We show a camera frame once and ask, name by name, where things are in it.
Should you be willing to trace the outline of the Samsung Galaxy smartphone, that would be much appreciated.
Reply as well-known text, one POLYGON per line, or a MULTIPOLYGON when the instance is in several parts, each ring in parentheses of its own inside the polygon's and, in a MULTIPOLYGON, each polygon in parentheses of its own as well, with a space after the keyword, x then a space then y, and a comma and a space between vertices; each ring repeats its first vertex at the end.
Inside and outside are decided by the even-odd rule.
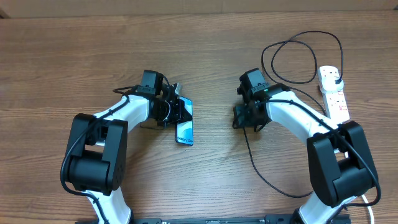
POLYGON ((176 125, 176 142, 193 145, 193 103, 190 99, 179 96, 181 102, 181 119, 176 125))

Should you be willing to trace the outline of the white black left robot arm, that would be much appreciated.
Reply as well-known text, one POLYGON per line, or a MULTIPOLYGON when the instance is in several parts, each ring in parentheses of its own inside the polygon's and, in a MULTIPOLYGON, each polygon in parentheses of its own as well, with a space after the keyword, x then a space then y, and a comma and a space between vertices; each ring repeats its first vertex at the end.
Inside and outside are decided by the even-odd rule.
POLYGON ((127 137, 148 119, 158 129, 175 126, 175 140, 192 146, 193 102, 180 95, 180 84, 170 84, 160 72, 144 70, 140 84, 115 88, 119 102, 96 114, 77 114, 60 168, 64 191, 86 197, 95 223, 134 223, 121 185, 126 171, 127 137))

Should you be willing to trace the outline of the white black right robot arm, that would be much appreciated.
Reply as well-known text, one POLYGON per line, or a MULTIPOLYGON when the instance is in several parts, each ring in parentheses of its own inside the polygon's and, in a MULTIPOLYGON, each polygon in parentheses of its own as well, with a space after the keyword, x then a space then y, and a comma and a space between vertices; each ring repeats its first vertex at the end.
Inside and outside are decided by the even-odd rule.
POLYGON ((283 125, 307 147, 313 192, 290 215, 290 223, 350 223, 341 211, 370 207, 381 199, 376 167, 363 128, 338 123, 299 100, 291 89, 270 86, 258 68, 240 76, 244 103, 234 107, 234 129, 259 132, 271 121, 283 125))

